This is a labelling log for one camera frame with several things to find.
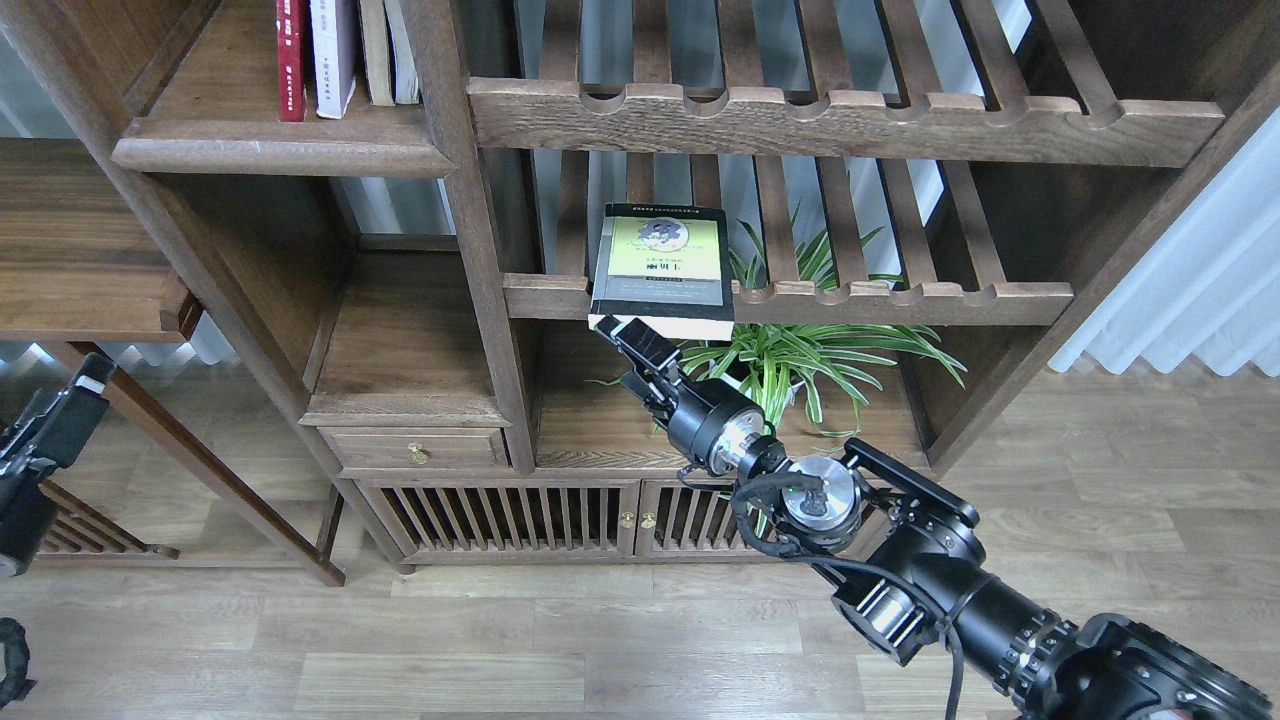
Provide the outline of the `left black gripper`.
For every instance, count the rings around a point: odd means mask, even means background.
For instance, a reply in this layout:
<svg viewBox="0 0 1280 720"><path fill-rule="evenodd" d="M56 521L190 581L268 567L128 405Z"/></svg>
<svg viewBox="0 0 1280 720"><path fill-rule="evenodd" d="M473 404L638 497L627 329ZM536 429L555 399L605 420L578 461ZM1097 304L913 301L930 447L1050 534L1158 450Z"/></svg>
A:
<svg viewBox="0 0 1280 720"><path fill-rule="evenodd" d="M65 388L38 389L3 432L1 577L28 570L56 512L40 484L79 457L108 410L102 392L115 370L109 357L90 354Z"/></svg>

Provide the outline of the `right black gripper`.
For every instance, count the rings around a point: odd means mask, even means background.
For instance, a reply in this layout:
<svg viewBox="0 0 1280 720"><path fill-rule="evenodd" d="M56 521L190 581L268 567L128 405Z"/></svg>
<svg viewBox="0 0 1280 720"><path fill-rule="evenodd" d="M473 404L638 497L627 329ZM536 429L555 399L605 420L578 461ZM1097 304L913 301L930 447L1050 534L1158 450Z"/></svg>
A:
<svg viewBox="0 0 1280 720"><path fill-rule="evenodd" d="M620 383L643 401L690 464L712 477L754 473L769 434L759 405L722 379L691 379L680 368L680 348L640 318L623 324L603 316L594 331L631 361L634 369Z"/></svg>

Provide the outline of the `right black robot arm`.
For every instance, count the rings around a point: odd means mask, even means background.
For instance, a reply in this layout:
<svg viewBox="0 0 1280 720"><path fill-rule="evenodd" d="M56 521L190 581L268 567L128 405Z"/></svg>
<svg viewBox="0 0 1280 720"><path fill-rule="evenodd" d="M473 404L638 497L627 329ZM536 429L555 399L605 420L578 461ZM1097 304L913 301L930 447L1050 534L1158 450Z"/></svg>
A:
<svg viewBox="0 0 1280 720"><path fill-rule="evenodd" d="M899 665L940 642L952 656L947 717L964 667L1024 719L1267 719L1268 697L1161 632L1105 612L1078 626L983 569L977 510L861 439L842 457L791 459L762 409L723 380L695 380L640 319L593 329L632 369L622 382L690 470L735 478L742 541L804 562L835 609Z"/></svg>

